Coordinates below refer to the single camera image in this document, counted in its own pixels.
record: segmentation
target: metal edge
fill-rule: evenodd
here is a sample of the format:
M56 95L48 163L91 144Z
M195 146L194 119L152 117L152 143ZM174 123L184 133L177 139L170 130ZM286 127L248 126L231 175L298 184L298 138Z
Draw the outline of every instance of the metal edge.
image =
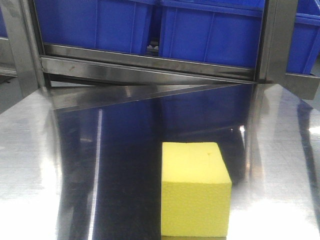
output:
M138 85L207 85L252 84L253 81L204 76L110 63L41 56L43 71L48 74L86 78L104 83Z
M254 78L254 70L245 67L200 63L154 56L139 56L56 44L45 44L44 48L46 54L56 57L76 58L102 63L169 70L247 81L252 81Z

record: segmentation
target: metal bar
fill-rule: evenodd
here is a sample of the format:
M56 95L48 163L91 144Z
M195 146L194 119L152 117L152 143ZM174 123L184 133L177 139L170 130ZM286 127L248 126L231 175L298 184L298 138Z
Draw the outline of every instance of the metal bar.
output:
M47 55L56 57L76 58L103 63L169 70L174 72L192 73L197 75L215 76L238 80L253 81L254 79L254 70L245 67L190 62L153 56L139 56L54 44L45 44L44 48Z
M255 81L285 81L297 6L298 0L265 1Z
M19 84L24 97L45 85L28 0L1 0Z
M0 75L17 77L17 71L10 65L0 64Z
M32 26L33 26L33 31L34 31L34 37L35 37L35 42L37 44L37 49L38 49L38 55L37 57L39 58L40 55L46 55L45 47L44 47L44 42L42 41L42 36L41 36L41 30L40 30L40 25L39 25L39 20L38 20L38 15L37 15L37 10L36 10L36 4L34 0L28 0L29 3L29 10L30 10L30 19L32 20ZM44 84L46 87L51 87L51 78L50 75L47 73L42 73L44 77Z
M43 71L48 74L92 79L95 82L116 82L138 85L205 85L242 83L253 81L203 76L190 73L123 66L62 57L41 56Z

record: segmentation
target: metal rail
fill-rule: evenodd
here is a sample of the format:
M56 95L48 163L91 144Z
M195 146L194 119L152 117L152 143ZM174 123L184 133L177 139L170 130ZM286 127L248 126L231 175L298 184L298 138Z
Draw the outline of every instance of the metal rail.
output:
M87 60L75 60L65 57L41 56L41 62L45 73L85 78L88 81L95 82L130 83L139 85L254 83L253 81L240 79L124 66Z

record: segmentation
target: yellow foam block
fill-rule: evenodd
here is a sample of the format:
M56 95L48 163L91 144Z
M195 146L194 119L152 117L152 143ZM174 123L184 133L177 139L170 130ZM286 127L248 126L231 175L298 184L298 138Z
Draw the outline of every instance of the yellow foam block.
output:
M164 142L161 234L225 237L231 185L215 142Z

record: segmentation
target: metal surface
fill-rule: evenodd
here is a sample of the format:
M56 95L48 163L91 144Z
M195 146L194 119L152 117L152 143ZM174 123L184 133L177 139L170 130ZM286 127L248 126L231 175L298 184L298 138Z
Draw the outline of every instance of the metal surface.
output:
M255 81L279 83L285 81L298 0L266 0Z
M87 78L88 81L139 85L226 84L252 81L203 76L190 73L123 66L111 63L41 56L43 71L48 74Z
M28 0L2 0L0 6L24 97L44 86Z
M250 85L215 87L38 90L1 114L2 238L160 239L160 143L209 140L233 182L227 240L320 239L320 113L279 85L255 85L250 112Z
M320 77L286 73L281 84L300 99L313 100L319 87Z
M11 65L0 64L0 75L16 77L17 71Z
M0 56L0 64L5 64L11 66L12 68L15 67L14 58L11 52L11 46L8 38L6 37L0 37Z
M118 52L84 49L74 46L45 44L48 55L75 58L110 64L119 64L158 70L168 70L198 75L252 81L254 70L245 67L223 66L210 63L188 62L176 59L165 59L152 56L139 56Z

